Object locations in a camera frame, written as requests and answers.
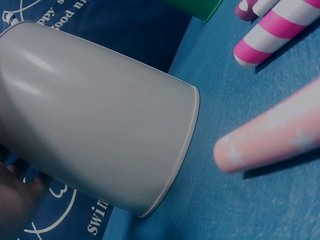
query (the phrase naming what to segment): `pink striped stick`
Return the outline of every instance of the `pink striped stick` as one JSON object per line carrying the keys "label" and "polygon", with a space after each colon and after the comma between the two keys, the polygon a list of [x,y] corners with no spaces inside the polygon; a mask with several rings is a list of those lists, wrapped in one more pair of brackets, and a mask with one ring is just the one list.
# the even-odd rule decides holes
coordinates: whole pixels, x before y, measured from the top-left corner
{"label": "pink striped stick", "polygon": [[281,0],[235,46],[236,61],[253,68],[320,17],[320,0]]}
{"label": "pink striped stick", "polygon": [[213,150],[219,168],[236,173],[320,147],[319,93],[320,78],[220,138]]}

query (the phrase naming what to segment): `pink star-patterned stick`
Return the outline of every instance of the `pink star-patterned stick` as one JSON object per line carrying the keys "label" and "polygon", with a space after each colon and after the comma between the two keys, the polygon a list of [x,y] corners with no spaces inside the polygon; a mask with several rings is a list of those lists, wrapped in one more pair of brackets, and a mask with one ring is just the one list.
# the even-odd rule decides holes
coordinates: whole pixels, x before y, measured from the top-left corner
{"label": "pink star-patterned stick", "polygon": [[236,173],[289,159],[320,146],[320,78],[220,138],[216,164]]}

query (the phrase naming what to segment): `finger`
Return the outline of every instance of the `finger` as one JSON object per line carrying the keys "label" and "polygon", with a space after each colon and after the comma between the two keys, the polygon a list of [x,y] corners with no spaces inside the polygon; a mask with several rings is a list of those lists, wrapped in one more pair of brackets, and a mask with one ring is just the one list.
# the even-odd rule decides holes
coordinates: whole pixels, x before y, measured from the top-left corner
{"label": "finger", "polygon": [[40,198],[46,193],[47,189],[50,187],[52,178],[43,172],[40,172],[37,177],[35,177],[27,185],[33,193],[35,199],[40,200]]}
{"label": "finger", "polygon": [[26,175],[29,167],[30,166],[25,161],[23,161],[21,158],[18,158],[13,162],[12,165],[9,165],[7,169],[12,172],[17,179],[21,180]]}

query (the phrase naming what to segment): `white curved line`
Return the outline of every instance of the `white curved line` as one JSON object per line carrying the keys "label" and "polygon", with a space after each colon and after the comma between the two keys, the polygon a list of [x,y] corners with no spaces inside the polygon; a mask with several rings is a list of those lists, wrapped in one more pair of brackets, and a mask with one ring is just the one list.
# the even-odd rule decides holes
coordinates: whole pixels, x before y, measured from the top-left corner
{"label": "white curved line", "polygon": [[48,227],[46,227],[44,229],[41,229],[41,230],[25,229],[23,231],[26,232],[26,233],[30,233],[30,234],[43,234],[43,233],[46,233],[46,232],[54,229],[56,226],[58,226],[65,219],[65,217],[70,212],[70,210],[71,210],[71,208],[72,208],[72,206],[73,206],[73,204],[75,202],[76,195],[77,195],[77,190],[73,190],[73,194],[72,194],[72,198],[71,198],[71,201],[69,203],[69,206],[66,208],[65,212],[61,215],[61,217],[54,224],[52,224],[51,226],[48,226]]}
{"label": "white curved line", "polygon": [[64,189],[60,190],[59,194],[56,194],[54,191],[52,191],[51,188],[49,188],[50,193],[56,198],[56,199],[60,199],[62,197],[62,195],[68,190],[68,186],[64,185]]}
{"label": "white curved line", "polygon": [[39,3],[41,0],[36,0],[34,3],[31,3],[30,5],[28,6],[25,6],[24,8],[21,8],[19,10],[15,10],[15,11],[7,11],[7,10],[3,10],[3,13],[2,13],[2,20],[4,22],[6,22],[6,19],[5,19],[5,14],[8,14],[8,13],[13,13],[13,14],[16,14],[16,13],[19,13],[19,12],[22,12],[24,10],[27,10],[31,7],[33,7],[34,5],[36,5],[37,3]]}
{"label": "white curved line", "polygon": [[24,0],[20,0],[20,19],[21,19],[21,21],[24,21],[24,15],[23,15],[22,10],[21,10],[23,1]]}
{"label": "white curved line", "polygon": [[[31,225],[32,225],[33,229],[34,229],[35,231],[37,231],[34,222],[31,222]],[[39,234],[39,233],[37,233],[36,235],[38,236],[39,240],[42,240],[42,238],[40,237],[40,234]]]}

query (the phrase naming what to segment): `blue tablecloth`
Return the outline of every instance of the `blue tablecloth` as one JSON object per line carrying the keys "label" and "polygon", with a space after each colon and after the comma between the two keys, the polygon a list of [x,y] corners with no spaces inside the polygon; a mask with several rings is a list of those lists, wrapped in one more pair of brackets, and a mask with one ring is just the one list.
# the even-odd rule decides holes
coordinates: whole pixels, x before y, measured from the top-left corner
{"label": "blue tablecloth", "polygon": [[201,96],[170,191],[146,219],[115,209],[104,240],[320,239],[320,149],[234,175],[213,161],[219,137],[320,75],[319,20],[257,70],[241,68],[233,47],[257,22],[238,19],[237,2],[225,0],[207,24],[192,19],[169,71]]}

